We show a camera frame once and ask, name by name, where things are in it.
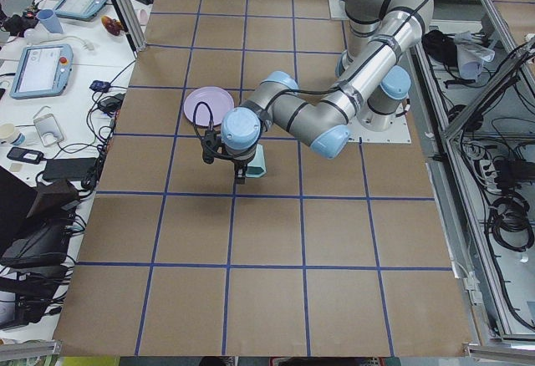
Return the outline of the mint hexagonal cup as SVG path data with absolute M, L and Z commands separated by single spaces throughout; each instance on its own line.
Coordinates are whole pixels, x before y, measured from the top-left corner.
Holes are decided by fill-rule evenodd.
M 267 173 L 263 146 L 257 144 L 252 160 L 247 164 L 247 178 L 261 178 Z

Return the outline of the lilac round plate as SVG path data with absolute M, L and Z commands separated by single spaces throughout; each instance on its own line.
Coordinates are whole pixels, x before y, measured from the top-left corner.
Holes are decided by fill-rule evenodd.
M 226 90 L 216 86 L 195 89 L 188 94 L 184 103 L 185 117 L 200 127 L 207 127 L 210 119 L 214 126 L 219 125 L 226 113 L 233 108 L 233 97 Z

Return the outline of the white paper cup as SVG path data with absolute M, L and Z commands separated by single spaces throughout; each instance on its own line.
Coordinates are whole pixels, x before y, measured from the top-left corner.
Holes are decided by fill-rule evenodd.
M 25 140 L 23 133 L 14 124 L 3 124 L 0 127 L 0 141 L 2 145 L 21 145 Z

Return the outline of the light blue plastic cup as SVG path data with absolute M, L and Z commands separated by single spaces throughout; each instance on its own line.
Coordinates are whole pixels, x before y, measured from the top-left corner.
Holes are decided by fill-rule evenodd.
M 45 8 L 37 13 L 38 21 L 50 33 L 63 34 L 64 30 L 56 12 L 51 8 Z

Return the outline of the small blue usb device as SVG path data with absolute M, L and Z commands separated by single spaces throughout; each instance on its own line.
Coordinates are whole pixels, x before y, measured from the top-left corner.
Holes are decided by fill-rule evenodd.
M 89 88 L 94 92 L 107 93 L 111 88 L 111 83 L 102 80 L 94 80 Z

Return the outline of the pink white mug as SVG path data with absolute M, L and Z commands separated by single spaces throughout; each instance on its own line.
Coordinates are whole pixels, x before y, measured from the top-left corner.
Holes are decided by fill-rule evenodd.
M 137 16 L 138 21 L 139 21 L 141 26 L 146 26 L 147 25 L 148 19 L 149 19 L 149 15 L 148 15 L 148 12 L 146 10 L 144 10 L 143 8 L 139 9 L 136 12 L 136 16 Z

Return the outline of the silver metal tin box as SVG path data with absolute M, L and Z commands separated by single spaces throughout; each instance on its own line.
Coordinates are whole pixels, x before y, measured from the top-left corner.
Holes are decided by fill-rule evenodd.
M 53 114 L 39 116 L 33 120 L 33 124 L 44 147 L 64 141 L 64 133 Z

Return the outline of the red yellow mango toy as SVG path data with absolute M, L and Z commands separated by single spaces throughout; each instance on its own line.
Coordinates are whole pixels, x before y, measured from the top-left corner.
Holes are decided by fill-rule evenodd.
M 111 18 L 109 16 L 102 16 L 101 23 L 104 29 L 113 36 L 120 36 L 124 31 L 124 27 L 118 19 Z

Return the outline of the lower blue teach pendant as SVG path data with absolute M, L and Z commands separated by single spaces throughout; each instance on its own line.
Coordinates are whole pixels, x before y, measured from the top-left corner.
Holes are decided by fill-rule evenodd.
M 74 53 L 69 44 L 26 47 L 20 57 L 10 96 L 35 99 L 59 96 L 72 70 Z

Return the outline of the blue teach pendant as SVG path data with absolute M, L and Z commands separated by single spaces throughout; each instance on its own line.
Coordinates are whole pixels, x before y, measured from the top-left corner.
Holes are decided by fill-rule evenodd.
M 35 99 L 59 96 L 72 70 L 74 53 L 69 44 L 26 47 L 20 57 L 10 96 Z
M 53 8 L 59 18 L 89 21 L 108 0 L 60 0 Z

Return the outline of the upper blue teach pendant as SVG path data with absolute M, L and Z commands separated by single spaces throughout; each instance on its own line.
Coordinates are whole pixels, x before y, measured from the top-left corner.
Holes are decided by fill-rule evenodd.
M 108 0 L 60 0 L 53 8 L 59 18 L 89 21 Z

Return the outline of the aluminium frame post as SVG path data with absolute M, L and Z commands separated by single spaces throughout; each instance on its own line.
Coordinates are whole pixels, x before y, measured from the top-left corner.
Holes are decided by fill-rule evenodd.
M 131 0 L 111 0 L 114 9 L 121 21 L 127 41 L 134 53 L 146 49 L 145 36 L 135 14 Z

